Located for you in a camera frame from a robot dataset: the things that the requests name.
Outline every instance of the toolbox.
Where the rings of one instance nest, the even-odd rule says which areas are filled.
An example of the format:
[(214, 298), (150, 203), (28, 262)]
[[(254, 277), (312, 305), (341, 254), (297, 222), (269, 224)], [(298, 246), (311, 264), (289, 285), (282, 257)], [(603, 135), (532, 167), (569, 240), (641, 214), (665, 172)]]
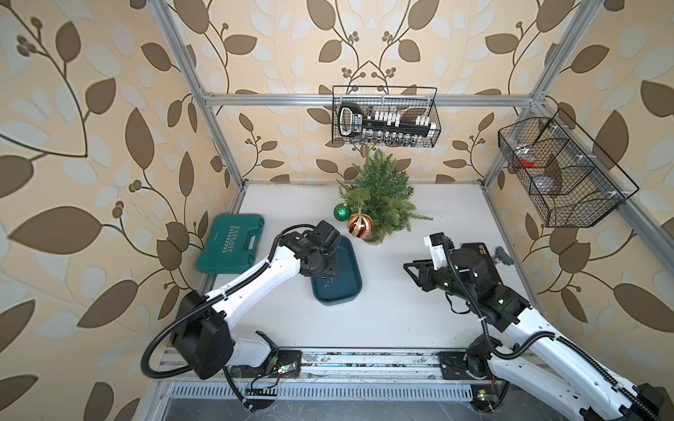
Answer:
[(216, 216), (208, 242), (197, 260), (197, 269), (209, 275), (247, 271), (255, 263), (263, 227), (262, 215)]

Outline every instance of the tray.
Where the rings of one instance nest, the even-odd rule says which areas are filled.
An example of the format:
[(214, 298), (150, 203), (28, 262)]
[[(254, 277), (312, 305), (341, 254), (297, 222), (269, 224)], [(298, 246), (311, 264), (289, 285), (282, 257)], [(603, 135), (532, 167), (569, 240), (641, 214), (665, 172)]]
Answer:
[(356, 255), (347, 237), (342, 235), (335, 253), (337, 253), (337, 274), (334, 279), (331, 281), (328, 278), (311, 277), (313, 296), (326, 306), (353, 300), (363, 287)]

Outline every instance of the metal grate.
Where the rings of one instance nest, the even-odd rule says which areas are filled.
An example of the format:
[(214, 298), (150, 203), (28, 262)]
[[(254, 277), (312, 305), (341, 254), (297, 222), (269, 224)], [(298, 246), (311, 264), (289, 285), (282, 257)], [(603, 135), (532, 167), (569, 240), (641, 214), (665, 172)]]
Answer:
[[(435, 384), (435, 385), (405, 385), (405, 384), (302, 384), (285, 382), (281, 385), (256, 395), (258, 397), (272, 396), (283, 400), (330, 400), (342, 401), (349, 399), (367, 401), (461, 401), (472, 400), (470, 385)], [(236, 399), (234, 393), (226, 383), (208, 384), (203, 382), (180, 382), (171, 391), (174, 399)]]
[[(499, 130), (499, 148), (508, 170), (517, 175), (545, 226), (585, 228), (595, 225), (639, 187), (604, 149), (568, 115), (531, 117)], [(587, 154), (564, 127), (572, 122), (594, 143)], [(609, 163), (634, 187), (617, 187), (602, 171)]]
[(441, 131), (436, 93), (437, 88), (416, 86), (334, 86), (332, 139), (353, 145), (432, 148)]

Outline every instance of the green ornament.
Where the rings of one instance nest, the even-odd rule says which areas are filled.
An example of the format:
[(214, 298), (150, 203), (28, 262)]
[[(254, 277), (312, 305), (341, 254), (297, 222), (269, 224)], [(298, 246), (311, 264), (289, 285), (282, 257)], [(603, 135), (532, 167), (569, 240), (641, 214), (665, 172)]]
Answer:
[(339, 205), (335, 206), (332, 214), (336, 220), (344, 222), (351, 216), (351, 209), (349, 209), (345, 204), (340, 203)]

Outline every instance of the wire basket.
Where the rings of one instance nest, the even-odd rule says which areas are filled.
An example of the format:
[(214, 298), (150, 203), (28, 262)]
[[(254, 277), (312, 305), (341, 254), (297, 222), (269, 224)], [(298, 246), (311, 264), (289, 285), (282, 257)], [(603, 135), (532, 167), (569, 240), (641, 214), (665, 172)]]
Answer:
[[(432, 148), (440, 136), (437, 88), (333, 86), (332, 138), (352, 145)], [(386, 92), (399, 91), (399, 94)]]
[[(591, 141), (586, 153), (570, 126)], [(547, 227), (587, 228), (639, 190), (639, 186), (563, 109), (552, 118), (531, 117), (498, 132), (508, 170), (517, 175)], [(612, 165), (610, 170), (601, 160)], [(609, 175), (621, 174), (628, 189)]]

